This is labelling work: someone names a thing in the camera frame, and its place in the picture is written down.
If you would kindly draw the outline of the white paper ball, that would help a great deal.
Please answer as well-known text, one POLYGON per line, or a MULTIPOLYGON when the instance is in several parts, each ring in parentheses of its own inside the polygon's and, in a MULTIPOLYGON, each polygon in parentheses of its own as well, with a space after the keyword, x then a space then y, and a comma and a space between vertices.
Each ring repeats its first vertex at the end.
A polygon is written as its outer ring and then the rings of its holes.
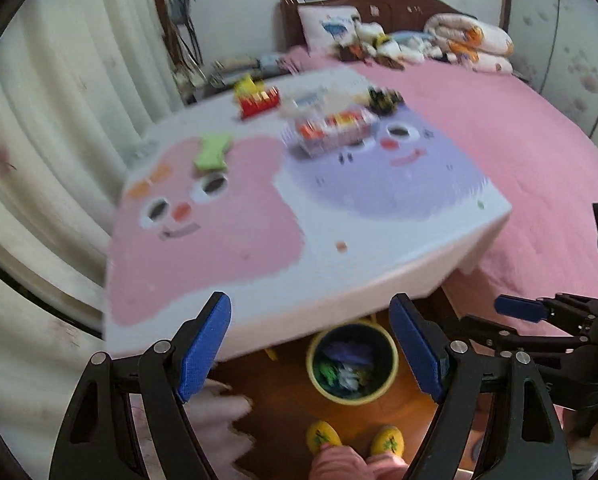
POLYGON ((361 370, 348 364, 341 364, 337 368, 337 382, 342 389, 357 391, 362 387, 361 370))

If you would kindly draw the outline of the purple plastic bag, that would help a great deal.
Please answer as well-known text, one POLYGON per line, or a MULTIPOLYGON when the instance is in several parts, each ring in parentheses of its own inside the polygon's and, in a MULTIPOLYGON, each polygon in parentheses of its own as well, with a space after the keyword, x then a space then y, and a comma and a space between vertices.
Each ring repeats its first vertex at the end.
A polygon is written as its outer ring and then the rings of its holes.
POLYGON ((336 340, 327 344, 323 355, 332 361, 357 367, 373 365, 373 348, 355 341, 336 340))

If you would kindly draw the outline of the light green wipes pack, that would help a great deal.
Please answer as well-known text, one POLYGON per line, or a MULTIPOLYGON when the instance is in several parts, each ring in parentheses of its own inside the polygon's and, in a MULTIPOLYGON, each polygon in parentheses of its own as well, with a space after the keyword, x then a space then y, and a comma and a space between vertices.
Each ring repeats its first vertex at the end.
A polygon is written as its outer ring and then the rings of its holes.
POLYGON ((203 136, 199 151, 194 158, 195 169, 199 172, 225 170, 227 168, 225 156, 232 144, 233 138, 227 134, 203 136))

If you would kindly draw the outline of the black gold wrapper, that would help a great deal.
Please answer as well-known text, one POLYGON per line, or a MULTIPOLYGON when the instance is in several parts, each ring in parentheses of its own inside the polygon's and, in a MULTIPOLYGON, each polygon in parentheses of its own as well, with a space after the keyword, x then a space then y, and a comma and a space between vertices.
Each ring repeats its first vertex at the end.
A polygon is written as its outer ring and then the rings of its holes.
POLYGON ((369 88, 369 109, 379 116, 395 114, 404 104, 403 97, 398 91, 382 88, 369 88))

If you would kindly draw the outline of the red strawberry juice carton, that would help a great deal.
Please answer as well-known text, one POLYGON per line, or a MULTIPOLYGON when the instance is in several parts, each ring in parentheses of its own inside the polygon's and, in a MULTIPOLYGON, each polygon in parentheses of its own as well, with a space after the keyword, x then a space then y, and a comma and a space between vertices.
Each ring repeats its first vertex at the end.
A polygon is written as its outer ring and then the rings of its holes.
POLYGON ((314 157, 374 136, 379 117, 364 107, 297 119, 289 130, 291 145, 314 157))

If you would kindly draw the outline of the red envelope packet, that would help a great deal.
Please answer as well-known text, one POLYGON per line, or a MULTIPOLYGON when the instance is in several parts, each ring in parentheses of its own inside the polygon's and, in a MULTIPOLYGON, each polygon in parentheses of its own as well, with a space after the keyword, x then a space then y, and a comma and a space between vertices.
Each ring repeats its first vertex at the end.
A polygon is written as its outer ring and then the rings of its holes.
POLYGON ((241 110, 241 120, 258 116, 269 110, 275 110, 281 105, 281 96, 278 88, 271 87, 255 93, 241 96, 238 99, 241 110))

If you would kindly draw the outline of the yellow snack wrapper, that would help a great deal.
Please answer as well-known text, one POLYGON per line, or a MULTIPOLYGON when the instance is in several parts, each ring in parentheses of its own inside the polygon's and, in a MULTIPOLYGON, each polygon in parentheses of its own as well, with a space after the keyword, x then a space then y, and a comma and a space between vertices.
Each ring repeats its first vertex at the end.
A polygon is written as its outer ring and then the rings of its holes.
POLYGON ((234 101, 239 102, 242 99, 248 98, 258 92, 263 91, 265 84, 261 79, 253 79, 251 75, 247 74, 238 79, 233 87, 234 101))

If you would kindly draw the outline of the clear plastic bottle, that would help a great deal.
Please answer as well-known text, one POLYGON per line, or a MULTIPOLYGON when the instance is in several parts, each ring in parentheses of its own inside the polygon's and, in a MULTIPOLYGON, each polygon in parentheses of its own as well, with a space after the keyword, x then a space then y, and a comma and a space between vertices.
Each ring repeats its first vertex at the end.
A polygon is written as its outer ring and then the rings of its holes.
POLYGON ((290 118, 299 118, 318 113, 324 103, 328 90, 317 88, 314 90, 300 90, 283 96, 281 112, 290 118))

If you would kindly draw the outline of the green paper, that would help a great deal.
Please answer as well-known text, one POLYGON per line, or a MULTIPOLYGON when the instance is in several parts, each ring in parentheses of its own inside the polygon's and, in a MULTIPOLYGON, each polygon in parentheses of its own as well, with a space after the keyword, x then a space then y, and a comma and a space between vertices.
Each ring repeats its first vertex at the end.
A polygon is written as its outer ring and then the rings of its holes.
POLYGON ((339 385, 339 369, 332 362, 322 361, 314 364, 313 373, 317 383, 324 389, 332 389, 339 385))

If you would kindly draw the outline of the yellow rimmed trash bin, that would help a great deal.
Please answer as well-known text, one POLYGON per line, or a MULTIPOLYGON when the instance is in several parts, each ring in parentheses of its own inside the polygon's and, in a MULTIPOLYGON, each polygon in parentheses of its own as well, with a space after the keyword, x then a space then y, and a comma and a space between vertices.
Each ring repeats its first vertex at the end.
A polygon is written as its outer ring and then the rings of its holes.
POLYGON ((317 334, 305 356, 316 391, 331 402, 360 406, 390 389, 399 370, 399 353, 388 330, 359 320, 317 334))

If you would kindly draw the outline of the right yellow slipper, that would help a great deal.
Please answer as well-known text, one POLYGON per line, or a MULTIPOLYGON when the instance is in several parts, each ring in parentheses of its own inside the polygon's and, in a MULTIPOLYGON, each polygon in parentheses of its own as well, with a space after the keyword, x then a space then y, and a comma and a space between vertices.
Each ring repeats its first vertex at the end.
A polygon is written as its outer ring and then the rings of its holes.
POLYGON ((396 426, 384 426, 375 434, 369 450, 372 456, 389 454, 401 458, 404 448, 401 430, 396 426))

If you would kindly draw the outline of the yellow slipper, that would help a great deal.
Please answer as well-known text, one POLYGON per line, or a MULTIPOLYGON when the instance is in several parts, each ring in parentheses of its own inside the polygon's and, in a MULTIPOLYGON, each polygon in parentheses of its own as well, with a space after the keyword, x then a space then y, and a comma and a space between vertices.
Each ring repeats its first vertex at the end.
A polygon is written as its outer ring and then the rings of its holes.
POLYGON ((396 426, 384 426, 375 434, 369 450, 372 456, 389 454, 401 458, 404 448, 401 430, 396 426))
POLYGON ((305 442, 312 455, 316 456, 324 448, 342 446, 337 431, 325 420, 313 422, 305 433, 305 442))

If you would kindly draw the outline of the pink bed sheet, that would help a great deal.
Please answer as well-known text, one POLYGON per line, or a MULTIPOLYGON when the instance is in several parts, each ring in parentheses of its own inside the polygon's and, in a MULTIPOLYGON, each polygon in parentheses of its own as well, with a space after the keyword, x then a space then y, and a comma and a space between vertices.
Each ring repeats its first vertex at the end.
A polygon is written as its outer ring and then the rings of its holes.
POLYGON ((299 92, 327 75, 336 87, 360 78, 400 91, 406 103, 449 133, 512 205, 500 233, 490 233, 458 263, 442 289, 457 314, 502 322, 501 294, 526 298, 556 292, 598 298, 598 148, 548 101, 511 76, 478 75, 427 62, 392 72, 287 55, 299 92))

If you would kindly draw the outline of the left yellow slipper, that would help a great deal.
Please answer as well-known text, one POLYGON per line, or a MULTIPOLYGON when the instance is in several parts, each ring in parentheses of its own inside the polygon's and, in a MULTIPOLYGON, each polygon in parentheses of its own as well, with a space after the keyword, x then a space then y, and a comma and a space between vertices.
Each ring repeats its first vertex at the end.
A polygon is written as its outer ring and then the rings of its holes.
POLYGON ((342 446, 337 431, 325 420, 313 422, 305 433, 305 442, 312 455, 316 456, 324 448, 342 446))

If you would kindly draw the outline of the pink pajama legs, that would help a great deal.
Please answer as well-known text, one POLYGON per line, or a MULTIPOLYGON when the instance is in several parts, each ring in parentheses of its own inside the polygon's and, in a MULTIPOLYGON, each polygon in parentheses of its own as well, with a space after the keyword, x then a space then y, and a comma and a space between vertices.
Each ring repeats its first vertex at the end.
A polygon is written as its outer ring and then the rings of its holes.
POLYGON ((350 446, 324 445, 313 458, 310 480, 402 479, 409 468, 403 458, 383 453, 363 458, 350 446))

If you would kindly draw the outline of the cartoon printed tablecloth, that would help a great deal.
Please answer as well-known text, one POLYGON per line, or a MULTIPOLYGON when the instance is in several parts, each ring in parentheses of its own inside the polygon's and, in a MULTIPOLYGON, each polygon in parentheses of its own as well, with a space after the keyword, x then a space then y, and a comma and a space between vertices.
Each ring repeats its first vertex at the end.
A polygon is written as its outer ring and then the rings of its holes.
POLYGON ((271 347, 425 297, 512 207, 477 165, 409 107, 374 136, 311 157, 280 110, 241 120, 218 96, 154 126, 116 210, 104 338, 142 352, 232 303, 220 358, 271 347), (199 172, 203 136, 233 138, 227 168, 199 172))

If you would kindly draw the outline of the folded cartoon quilt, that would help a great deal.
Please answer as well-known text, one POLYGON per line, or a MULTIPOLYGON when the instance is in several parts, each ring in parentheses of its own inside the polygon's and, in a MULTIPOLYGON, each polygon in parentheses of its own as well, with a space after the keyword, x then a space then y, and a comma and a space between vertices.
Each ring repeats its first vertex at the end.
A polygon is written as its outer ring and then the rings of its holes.
POLYGON ((433 15, 424 25, 452 64, 476 73, 512 75, 514 42, 498 26, 459 13, 433 15))

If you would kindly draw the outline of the stack of books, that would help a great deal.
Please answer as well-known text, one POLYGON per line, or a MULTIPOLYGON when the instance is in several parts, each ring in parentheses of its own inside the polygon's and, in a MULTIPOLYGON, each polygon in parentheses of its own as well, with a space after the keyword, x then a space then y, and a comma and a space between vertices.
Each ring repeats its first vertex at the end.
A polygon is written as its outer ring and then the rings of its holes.
POLYGON ((252 79, 269 79, 289 73, 279 53, 267 53, 259 56, 243 54, 231 58, 218 58, 211 67, 208 81, 213 89, 232 88, 244 76, 252 79))

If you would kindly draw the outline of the plush toy pile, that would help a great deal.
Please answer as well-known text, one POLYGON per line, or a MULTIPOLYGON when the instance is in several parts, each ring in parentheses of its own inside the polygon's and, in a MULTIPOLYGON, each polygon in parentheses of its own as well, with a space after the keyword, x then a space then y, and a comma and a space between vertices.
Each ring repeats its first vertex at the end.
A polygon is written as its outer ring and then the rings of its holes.
POLYGON ((364 23, 358 16, 352 18, 352 24, 351 36, 334 49, 341 62, 373 61, 392 70, 404 70, 406 65, 444 58, 441 47, 426 32, 387 34, 380 24, 364 23))

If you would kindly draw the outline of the cream floral curtain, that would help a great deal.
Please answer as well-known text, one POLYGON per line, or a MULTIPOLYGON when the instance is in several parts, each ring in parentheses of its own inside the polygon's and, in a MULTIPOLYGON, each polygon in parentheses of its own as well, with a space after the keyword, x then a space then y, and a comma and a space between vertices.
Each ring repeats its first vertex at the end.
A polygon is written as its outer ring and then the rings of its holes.
POLYGON ((32 478, 101 346, 135 150, 181 107, 154 0, 24 0, 0 36, 0 435, 32 478))

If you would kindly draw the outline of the dark wooden headboard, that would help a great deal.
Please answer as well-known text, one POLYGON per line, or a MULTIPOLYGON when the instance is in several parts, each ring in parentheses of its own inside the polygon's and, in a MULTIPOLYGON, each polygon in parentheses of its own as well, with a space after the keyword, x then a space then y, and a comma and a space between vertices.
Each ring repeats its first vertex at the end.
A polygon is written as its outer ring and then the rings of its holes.
POLYGON ((377 22, 386 32, 424 29, 432 16, 440 13, 467 14, 441 0, 279 0, 287 47, 306 46, 299 9, 304 6, 354 6, 365 22, 377 22))

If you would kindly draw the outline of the white cartoon pillow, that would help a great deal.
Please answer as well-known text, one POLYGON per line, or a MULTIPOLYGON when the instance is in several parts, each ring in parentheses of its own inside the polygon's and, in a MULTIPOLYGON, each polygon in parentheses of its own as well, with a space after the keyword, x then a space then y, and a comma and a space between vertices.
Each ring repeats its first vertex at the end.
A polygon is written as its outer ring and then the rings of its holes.
POLYGON ((331 53, 354 42, 354 22, 361 16, 355 6, 301 6, 303 36, 310 53, 331 53))

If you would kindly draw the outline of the hanging bags on rack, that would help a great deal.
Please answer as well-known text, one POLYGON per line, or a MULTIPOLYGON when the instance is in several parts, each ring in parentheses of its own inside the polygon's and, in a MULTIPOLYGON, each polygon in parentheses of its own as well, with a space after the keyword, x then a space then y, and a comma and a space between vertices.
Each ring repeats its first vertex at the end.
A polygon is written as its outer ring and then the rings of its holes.
POLYGON ((154 0, 175 84, 187 105, 197 103, 208 84, 208 78, 203 73, 203 52, 192 20, 194 1, 154 0))

